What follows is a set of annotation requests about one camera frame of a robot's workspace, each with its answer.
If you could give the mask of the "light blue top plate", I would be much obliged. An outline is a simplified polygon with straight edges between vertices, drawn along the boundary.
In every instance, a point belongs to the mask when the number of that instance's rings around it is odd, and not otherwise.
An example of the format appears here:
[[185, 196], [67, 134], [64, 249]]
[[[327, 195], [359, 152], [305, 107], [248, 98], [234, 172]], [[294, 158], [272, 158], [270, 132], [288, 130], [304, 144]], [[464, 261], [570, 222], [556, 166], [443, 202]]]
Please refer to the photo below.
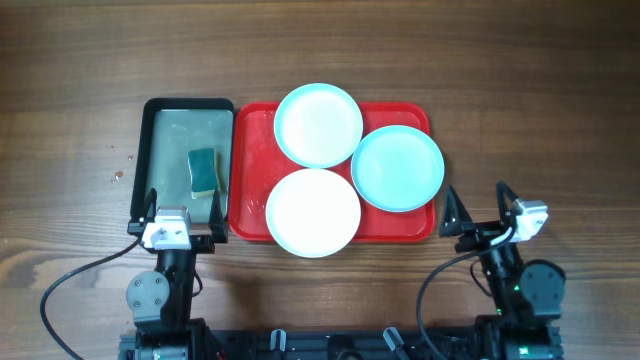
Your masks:
[[364, 133], [362, 112], [341, 88], [302, 85], [277, 106], [273, 132], [281, 151], [307, 168], [330, 168], [346, 161]]

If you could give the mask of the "green yellow sponge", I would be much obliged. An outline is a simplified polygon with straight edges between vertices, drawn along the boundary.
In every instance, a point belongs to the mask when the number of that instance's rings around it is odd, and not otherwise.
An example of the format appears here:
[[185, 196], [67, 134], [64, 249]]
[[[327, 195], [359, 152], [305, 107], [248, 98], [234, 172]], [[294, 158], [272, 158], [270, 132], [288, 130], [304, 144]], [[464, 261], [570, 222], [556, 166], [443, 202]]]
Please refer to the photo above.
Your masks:
[[217, 172], [217, 154], [213, 148], [192, 150], [188, 153], [191, 195], [194, 199], [208, 197], [220, 187]]

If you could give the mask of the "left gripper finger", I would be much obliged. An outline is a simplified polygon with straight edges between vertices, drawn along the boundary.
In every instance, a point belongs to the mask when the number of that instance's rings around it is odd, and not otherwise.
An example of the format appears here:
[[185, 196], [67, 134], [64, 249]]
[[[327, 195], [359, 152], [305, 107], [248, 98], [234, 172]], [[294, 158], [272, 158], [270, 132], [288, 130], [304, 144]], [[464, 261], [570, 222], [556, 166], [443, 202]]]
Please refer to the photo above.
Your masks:
[[149, 223], [155, 219], [156, 203], [157, 203], [157, 191], [154, 188], [151, 188], [144, 200], [144, 206], [143, 206], [144, 216], [142, 217], [142, 222]]
[[218, 189], [213, 192], [208, 227], [212, 235], [226, 234], [225, 220], [220, 206], [220, 192]]

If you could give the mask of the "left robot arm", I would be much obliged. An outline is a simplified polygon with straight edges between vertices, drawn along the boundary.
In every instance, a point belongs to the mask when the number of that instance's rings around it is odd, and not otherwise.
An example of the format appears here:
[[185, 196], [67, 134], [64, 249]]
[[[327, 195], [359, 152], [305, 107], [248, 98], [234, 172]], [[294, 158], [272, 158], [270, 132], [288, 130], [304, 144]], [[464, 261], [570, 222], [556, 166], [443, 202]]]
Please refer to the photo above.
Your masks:
[[157, 256], [155, 268], [136, 275], [126, 290], [135, 332], [122, 336], [120, 359], [223, 359], [221, 343], [202, 319], [191, 317], [197, 280], [196, 258], [212, 254], [217, 243], [228, 241], [219, 192], [213, 192], [210, 232], [191, 233], [188, 208], [158, 207], [152, 189], [129, 221], [127, 232]]

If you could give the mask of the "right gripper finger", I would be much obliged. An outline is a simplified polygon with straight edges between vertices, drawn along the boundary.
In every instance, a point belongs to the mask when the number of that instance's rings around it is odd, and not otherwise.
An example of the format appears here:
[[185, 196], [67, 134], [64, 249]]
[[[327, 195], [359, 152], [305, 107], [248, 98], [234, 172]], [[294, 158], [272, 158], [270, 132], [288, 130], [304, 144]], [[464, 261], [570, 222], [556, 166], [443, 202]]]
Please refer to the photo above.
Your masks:
[[473, 220], [452, 186], [445, 196], [442, 222], [439, 227], [440, 237], [459, 236], [473, 229]]
[[496, 184], [496, 196], [500, 221], [509, 223], [511, 205], [519, 196], [504, 181], [499, 181]]

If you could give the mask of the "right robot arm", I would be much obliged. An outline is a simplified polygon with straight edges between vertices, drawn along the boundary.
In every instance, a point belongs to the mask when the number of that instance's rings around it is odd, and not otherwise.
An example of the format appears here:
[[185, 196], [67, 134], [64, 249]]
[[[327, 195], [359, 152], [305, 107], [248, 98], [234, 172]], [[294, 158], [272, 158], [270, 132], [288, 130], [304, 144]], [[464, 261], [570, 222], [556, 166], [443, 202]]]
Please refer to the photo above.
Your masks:
[[517, 245], [533, 239], [549, 213], [541, 200], [525, 200], [496, 185], [499, 218], [475, 222], [453, 188], [445, 197], [439, 235], [458, 238], [455, 251], [478, 257], [494, 315], [475, 320], [470, 352], [475, 359], [562, 359], [559, 329], [566, 274], [547, 260], [524, 261]]

